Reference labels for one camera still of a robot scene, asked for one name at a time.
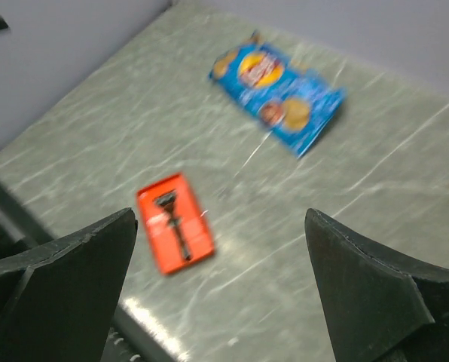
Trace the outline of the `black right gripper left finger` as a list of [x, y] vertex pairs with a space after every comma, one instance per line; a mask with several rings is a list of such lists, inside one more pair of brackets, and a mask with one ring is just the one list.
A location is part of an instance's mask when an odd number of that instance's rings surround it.
[[0, 361], [99, 361], [136, 234], [125, 208], [0, 259]]

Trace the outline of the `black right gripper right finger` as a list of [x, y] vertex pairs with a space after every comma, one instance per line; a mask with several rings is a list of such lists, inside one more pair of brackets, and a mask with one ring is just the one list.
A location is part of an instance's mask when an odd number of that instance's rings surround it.
[[449, 361], [449, 269], [308, 209], [304, 230], [337, 361]]

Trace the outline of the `orange razor box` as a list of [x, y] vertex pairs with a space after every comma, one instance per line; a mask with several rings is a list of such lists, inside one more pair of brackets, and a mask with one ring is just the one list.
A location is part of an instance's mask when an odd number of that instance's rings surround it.
[[205, 213], [183, 173], [140, 189], [136, 201], [161, 274], [174, 274], [215, 254]]

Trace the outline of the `black razor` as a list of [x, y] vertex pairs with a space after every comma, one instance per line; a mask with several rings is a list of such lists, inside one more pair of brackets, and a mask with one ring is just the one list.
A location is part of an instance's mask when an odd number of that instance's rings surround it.
[[178, 246], [184, 261], [189, 262], [192, 259], [191, 251], [180, 229], [180, 218], [176, 215], [176, 199], [177, 193], [171, 190], [154, 199], [154, 204], [160, 207], [168, 216], [167, 224], [173, 229], [176, 236]]

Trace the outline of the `blue Lays chips bag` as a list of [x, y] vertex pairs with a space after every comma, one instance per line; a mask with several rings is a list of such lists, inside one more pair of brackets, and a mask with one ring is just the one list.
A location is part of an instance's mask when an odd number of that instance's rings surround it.
[[346, 97], [343, 88], [332, 87], [314, 69], [293, 65], [257, 31], [218, 57], [209, 78], [297, 158], [311, 148]]

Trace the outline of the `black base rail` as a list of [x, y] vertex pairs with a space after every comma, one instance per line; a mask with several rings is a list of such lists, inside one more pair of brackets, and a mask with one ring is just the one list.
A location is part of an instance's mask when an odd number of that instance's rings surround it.
[[54, 236], [0, 182], [0, 211], [23, 236], [28, 247], [37, 247]]

